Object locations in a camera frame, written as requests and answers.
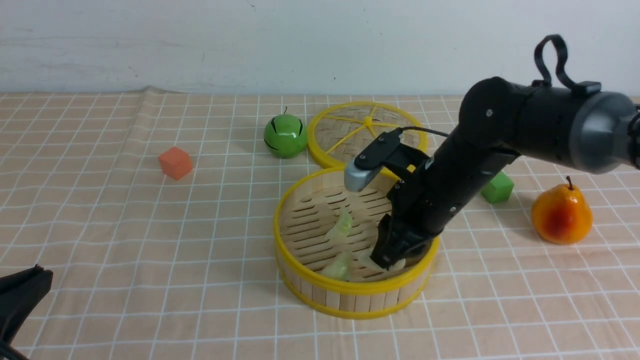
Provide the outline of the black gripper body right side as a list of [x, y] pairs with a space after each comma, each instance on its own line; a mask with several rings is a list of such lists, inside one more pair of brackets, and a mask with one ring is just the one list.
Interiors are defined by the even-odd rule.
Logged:
[[459, 210], [518, 157], [507, 146], [475, 141], [459, 128], [430, 157], [400, 142], [385, 162], [398, 176], [388, 194], [390, 215], [420, 221], [428, 248]]

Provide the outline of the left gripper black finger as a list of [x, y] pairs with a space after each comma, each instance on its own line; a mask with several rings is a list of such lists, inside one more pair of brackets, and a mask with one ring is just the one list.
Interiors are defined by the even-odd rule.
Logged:
[[51, 291], [54, 273], [39, 265], [0, 278], [0, 358], [27, 360], [11, 343], [25, 320]]

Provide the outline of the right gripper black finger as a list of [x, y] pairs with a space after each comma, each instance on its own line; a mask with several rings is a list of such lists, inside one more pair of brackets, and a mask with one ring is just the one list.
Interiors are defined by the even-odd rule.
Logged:
[[384, 215], [377, 226], [378, 237], [370, 259], [382, 269], [390, 269], [400, 260], [422, 255], [426, 233], [414, 218]]

